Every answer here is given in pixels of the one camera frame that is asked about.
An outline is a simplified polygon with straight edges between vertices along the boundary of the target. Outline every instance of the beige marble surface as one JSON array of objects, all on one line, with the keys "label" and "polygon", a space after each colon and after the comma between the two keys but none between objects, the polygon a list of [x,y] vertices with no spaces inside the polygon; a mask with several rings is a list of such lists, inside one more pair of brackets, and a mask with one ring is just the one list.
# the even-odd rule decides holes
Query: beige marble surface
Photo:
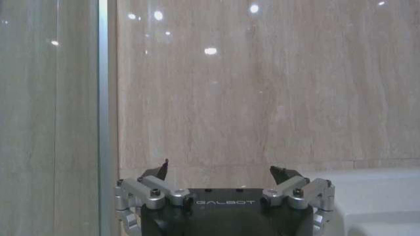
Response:
[{"label": "beige marble surface", "polygon": [[0,0],[0,236],[95,236],[96,0]]},{"label": "beige marble surface", "polygon": [[121,175],[165,158],[183,186],[263,184],[271,164],[419,165],[419,11],[419,0],[120,0]]}]

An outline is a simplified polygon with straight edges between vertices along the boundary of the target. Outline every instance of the white surface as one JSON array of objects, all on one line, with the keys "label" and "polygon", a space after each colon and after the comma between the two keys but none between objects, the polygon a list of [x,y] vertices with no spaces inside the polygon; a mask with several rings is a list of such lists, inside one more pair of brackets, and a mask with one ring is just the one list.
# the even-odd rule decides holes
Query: white surface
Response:
[{"label": "white surface", "polygon": [[307,173],[331,179],[336,211],[325,236],[420,236],[420,169]]}]

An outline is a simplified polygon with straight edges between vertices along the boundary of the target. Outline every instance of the screw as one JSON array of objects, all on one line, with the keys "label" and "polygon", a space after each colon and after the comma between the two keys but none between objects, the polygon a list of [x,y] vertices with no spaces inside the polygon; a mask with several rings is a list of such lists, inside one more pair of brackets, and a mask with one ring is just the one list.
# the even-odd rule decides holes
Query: screw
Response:
[{"label": "screw", "polygon": [[160,190],[157,188],[151,190],[151,197],[159,197],[160,196]]},{"label": "screw", "polygon": [[303,190],[300,188],[293,189],[293,196],[299,198],[303,197]]}]

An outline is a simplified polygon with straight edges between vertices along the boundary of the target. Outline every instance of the robotic hand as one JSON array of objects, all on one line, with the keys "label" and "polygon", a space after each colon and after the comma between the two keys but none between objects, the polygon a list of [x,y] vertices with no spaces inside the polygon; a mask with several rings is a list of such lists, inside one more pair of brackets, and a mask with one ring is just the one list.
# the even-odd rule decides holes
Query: robotic hand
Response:
[{"label": "robotic hand", "polygon": [[167,172],[168,160],[137,180],[117,181],[116,214],[129,236],[323,235],[335,206],[329,180],[311,182],[272,166],[273,189],[177,189],[164,182]]}]

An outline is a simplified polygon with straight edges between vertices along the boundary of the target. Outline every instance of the grey marble wall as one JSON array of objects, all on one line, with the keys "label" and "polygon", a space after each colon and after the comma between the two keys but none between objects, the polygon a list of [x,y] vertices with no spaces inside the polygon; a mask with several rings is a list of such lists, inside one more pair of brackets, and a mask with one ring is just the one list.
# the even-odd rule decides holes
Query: grey marble wall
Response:
[{"label": "grey marble wall", "polygon": [[97,231],[96,0],[0,0],[0,235]]},{"label": "grey marble wall", "polygon": [[120,0],[121,176],[420,165],[419,0]]}]

